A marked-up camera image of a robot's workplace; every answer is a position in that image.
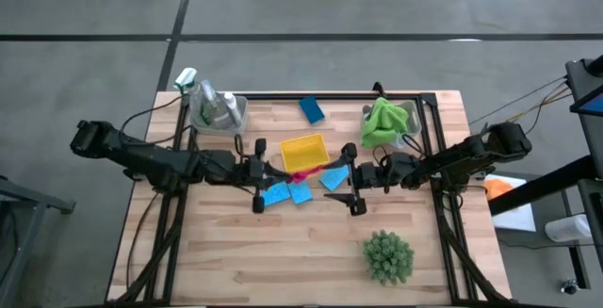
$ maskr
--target green towel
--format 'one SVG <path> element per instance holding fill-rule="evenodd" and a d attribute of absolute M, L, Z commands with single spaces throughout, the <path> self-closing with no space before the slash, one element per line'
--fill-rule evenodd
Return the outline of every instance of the green towel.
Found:
<path fill-rule="evenodd" d="M 362 126 L 363 148 L 390 143 L 398 138 L 398 134 L 408 132 L 406 121 L 408 113 L 399 106 L 392 105 L 383 97 L 375 101 L 370 117 Z"/>

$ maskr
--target white paper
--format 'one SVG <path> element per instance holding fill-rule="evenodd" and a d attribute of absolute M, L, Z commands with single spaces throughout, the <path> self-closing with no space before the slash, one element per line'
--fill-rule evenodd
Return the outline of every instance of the white paper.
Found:
<path fill-rule="evenodd" d="M 517 179 L 513 177 L 499 176 L 499 175 L 487 175 L 487 180 L 500 180 L 507 182 L 513 187 L 518 187 L 526 183 L 526 180 Z M 534 223 L 534 216 L 531 212 L 531 204 L 524 204 L 515 209 L 509 210 L 502 214 L 498 214 L 492 217 L 494 226 L 503 229 L 515 229 L 526 232 L 535 232 L 536 224 Z"/>

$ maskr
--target yellow plastic bin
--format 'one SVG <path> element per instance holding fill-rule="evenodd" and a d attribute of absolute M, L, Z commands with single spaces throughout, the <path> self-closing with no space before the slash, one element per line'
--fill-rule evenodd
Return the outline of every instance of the yellow plastic bin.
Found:
<path fill-rule="evenodd" d="M 309 170 L 329 162 L 329 153 L 322 134 L 281 142 L 286 172 Z"/>

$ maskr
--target pink object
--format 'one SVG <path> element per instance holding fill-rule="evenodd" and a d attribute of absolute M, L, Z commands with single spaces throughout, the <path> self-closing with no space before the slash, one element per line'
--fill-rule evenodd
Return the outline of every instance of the pink object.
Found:
<path fill-rule="evenodd" d="M 324 170 L 324 165 L 322 166 L 318 166 L 318 167 L 314 167 L 310 170 L 303 170 L 303 171 L 297 171 L 294 172 L 291 176 L 293 177 L 291 179 L 291 182 L 298 184 L 301 183 L 303 181 L 305 181 L 305 179 L 307 179 L 310 175 L 315 174 L 317 172 L 321 172 L 322 170 Z"/>

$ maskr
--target blue rectangular block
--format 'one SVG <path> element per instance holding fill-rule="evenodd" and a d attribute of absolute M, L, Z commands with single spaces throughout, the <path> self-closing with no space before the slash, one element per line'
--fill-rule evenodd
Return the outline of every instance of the blue rectangular block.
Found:
<path fill-rule="evenodd" d="M 322 177 L 320 178 L 320 182 L 327 187 L 327 189 L 333 191 L 335 190 L 341 183 L 348 178 L 350 174 L 350 169 L 348 166 L 343 166 L 331 170 L 326 170 Z"/>
<path fill-rule="evenodd" d="M 291 197 L 293 197 L 294 204 L 300 204 L 312 200 L 312 192 L 305 181 L 298 184 L 290 183 L 287 186 L 291 192 Z"/>
<path fill-rule="evenodd" d="M 310 124 L 314 124 L 324 119 L 324 113 L 320 110 L 316 97 L 308 96 L 302 98 L 300 100 L 300 107 Z"/>
<path fill-rule="evenodd" d="M 278 183 L 262 192 L 264 206 L 279 203 L 291 197 L 285 182 Z"/>

